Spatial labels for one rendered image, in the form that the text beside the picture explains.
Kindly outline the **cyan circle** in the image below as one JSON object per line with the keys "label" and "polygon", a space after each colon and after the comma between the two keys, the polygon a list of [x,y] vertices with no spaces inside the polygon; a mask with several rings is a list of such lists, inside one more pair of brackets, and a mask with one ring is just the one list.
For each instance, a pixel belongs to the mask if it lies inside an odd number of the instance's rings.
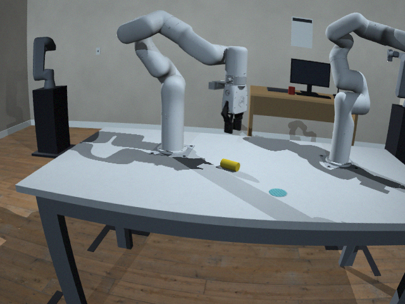
{"label": "cyan circle", "polygon": [[277,189],[277,188],[269,190],[269,193],[272,196],[276,196],[276,197],[282,197],[282,196],[287,195],[286,191],[284,191],[283,189]]}

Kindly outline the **yellow cylinder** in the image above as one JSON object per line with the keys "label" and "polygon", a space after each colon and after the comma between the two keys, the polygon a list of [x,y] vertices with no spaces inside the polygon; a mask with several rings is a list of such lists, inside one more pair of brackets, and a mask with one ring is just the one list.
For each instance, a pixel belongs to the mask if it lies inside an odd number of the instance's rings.
{"label": "yellow cylinder", "polygon": [[220,167],[238,172],[240,168],[240,163],[223,158],[220,162]]}

